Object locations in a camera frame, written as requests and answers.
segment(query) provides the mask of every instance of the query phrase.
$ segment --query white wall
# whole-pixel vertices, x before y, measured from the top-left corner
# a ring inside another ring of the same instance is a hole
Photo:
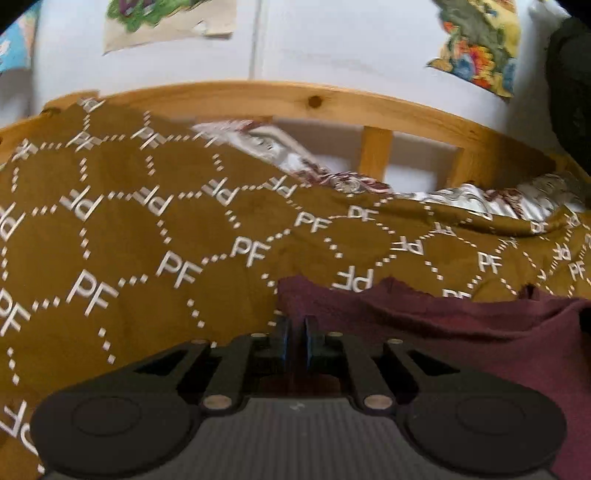
[[[103,54],[109,0],[44,0],[34,59],[34,110],[61,95],[202,80],[247,79],[257,0],[238,0],[228,40],[188,38]]]
[[[522,27],[515,98],[506,102],[426,68],[446,40],[431,0],[238,0],[229,40],[194,38],[103,55],[109,0],[44,0],[33,79],[0,77],[0,125],[77,90],[103,94],[216,79],[295,80],[352,87],[442,109],[542,150],[557,148],[547,111],[544,48],[550,27],[517,0]],[[335,168],[353,169],[359,128],[281,124]],[[402,191],[441,186],[453,149],[396,135],[386,180]]]
[[[28,116],[32,97],[31,72],[3,73],[0,76],[0,128]]]

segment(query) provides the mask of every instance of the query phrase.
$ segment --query wood knot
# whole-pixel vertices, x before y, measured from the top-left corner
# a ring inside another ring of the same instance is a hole
[[[46,108],[44,108],[41,113],[47,113],[49,114],[49,116],[52,115],[57,115],[58,113],[61,113],[61,108],[58,108],[56,106],[48,106]]]
[[[308,106],[310,108],[320,108],[322,106],[322,97],[318,95],[313,95],[308,98]]]

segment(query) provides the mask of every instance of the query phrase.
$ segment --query colorful poster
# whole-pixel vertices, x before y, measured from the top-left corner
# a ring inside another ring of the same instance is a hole
[[[434,0],[449,34],[428,66],[513,97],[521,28],[514,0]]]
[[[0,73],[31,68],[33,42],[41,2],[33,5],[0,35]]]
[[[179,38],[230,35],[236,0],[111,0],[105,52]]]

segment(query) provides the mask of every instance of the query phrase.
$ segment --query bedding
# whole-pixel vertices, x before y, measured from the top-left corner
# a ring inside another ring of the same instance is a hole
[[[354,171],[329,170],[294,138],[274,125],[234,120],[198,124],[193,129],[217,136],[302,181],[330,186],[344,193],[388,193],[396,198],[440,203],[486,215],[536,222],[543,221],[562,205],[573,212],[585,210],[587,187],[568,172],[542,175],[512,189],[483,190],[465,183],[454,189],[402,193],[382,181]]]
[[[84,99],[0,166],[0,479],[44,471],[50,393],[193,338],[269,332],[279,279],[590,297],[591,215],[543,221],[312,185],[223,138]]]
[[[514,301],[474,303],[435,298],[393,278],[351,294],[290,277],[279,282],[278,306],[296,332],[314,316],[321,331],[350,333],[375,346],[401,339],[458,366],[542,392],[567,420],[553,472],[562,480],[587,476],[591,301],[524,287]]]

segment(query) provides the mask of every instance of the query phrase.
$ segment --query metal bolt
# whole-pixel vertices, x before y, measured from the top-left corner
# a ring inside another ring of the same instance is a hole
[[[368,395],[363,399],[363,403],[372,410],[387,410],[394,401],[386,395]]]
[[[225,395],[209,395],[202,404],[208,410],[226,410],[232,406],[232,399]]]

